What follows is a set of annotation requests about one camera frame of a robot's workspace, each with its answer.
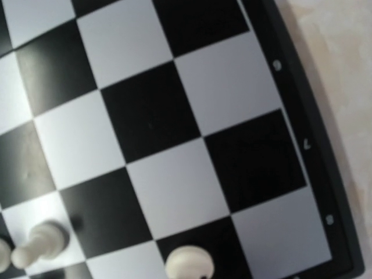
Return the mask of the black and grey chessboard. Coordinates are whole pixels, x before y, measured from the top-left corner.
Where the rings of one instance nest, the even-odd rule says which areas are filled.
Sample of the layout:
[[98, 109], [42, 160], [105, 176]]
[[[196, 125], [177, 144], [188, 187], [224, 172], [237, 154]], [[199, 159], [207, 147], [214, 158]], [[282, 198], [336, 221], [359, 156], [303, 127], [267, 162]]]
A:
[[54, 260], [2, 278], [356, 278], [346, 191], [274, 1], [2, 1], [1, 238]]

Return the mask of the white chess pawn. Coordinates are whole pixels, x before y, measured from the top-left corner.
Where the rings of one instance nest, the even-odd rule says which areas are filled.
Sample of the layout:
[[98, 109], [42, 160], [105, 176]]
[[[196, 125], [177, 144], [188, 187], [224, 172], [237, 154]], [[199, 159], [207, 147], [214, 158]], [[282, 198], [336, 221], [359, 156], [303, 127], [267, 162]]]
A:
[[211, 254], [199, 246], [185, 245], [174, 249], [167, 257], [168, 278], [212, 278], [215, 271]]
[[57, 222], [37, 224], [30, 230], [27, 242], [11, 253], [11, 263], [17, 269], [26, 269], [39, 259], [54, 260], [66, 249], [69, 238], [69, 233]]
[[11, 253], [12, 250], [9, 244], [4, 240], [0, 239], [0, 272], [3, 273], [11, 265]]

